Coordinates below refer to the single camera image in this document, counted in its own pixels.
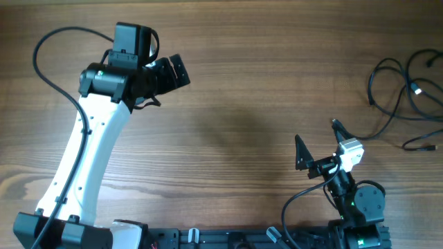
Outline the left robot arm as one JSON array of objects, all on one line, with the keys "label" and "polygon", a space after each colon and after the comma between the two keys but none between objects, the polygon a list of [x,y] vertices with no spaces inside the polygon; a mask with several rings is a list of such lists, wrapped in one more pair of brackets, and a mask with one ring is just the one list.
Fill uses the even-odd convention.
[{"label": "left robot arm", "polygon": [[119,22],[112,48],[80,74],[77,116],[60,165],[32,214],[20,212],[13,232],[25,248],[156,248],[144,223],[95,224],[109,158],[135,110],[190,83],[179,55],[159,57],[158,33]]}]

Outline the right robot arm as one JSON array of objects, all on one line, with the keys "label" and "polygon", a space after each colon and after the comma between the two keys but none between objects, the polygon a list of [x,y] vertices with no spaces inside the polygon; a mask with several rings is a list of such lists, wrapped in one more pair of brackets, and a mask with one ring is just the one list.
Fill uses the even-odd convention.
[{"label": "right robot arm", "polygon": [[356,182],[351,174],[360,163],[364,149],[356,138],[342,139],[336,152],[314,160],[302,138],[295,136],[296,169],[307,170],[308,178],[323,177],[323,188],[340,219],[328,224],[334,248],[391,248],[389,229],[382,225],[386,205],[385,189],[374,181]]}]

